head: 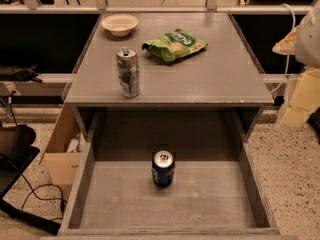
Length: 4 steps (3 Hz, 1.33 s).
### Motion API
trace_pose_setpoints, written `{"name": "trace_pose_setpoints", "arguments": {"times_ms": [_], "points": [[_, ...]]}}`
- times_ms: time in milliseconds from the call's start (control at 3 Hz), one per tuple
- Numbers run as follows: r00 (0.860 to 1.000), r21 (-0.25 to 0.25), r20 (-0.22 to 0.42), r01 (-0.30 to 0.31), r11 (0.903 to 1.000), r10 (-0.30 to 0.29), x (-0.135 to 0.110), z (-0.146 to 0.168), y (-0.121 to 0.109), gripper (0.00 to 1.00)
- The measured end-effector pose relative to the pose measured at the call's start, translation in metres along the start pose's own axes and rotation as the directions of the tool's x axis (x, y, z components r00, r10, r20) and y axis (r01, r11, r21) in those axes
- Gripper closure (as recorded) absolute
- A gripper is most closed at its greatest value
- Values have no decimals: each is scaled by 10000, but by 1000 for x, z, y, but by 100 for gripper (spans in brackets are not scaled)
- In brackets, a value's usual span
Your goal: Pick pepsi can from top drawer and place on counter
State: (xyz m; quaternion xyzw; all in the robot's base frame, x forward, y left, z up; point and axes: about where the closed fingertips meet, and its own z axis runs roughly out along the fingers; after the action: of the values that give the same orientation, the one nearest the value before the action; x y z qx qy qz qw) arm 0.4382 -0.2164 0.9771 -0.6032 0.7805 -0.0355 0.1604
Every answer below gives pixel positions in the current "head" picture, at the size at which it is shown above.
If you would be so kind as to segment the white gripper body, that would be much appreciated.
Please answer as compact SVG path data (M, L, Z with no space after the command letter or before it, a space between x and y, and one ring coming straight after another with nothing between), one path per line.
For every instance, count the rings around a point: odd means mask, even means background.
M302 127L320 108L320 69L307 67L296 80L293 92L278 115L282 129Z

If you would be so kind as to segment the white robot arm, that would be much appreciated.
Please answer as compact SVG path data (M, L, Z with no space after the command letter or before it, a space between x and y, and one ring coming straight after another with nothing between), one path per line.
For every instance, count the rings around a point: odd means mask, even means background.
M289 99L277 119L281 129L300 128L320 108L320 9L313 8L272 51L293 55L306 67L294 87L288 89Z

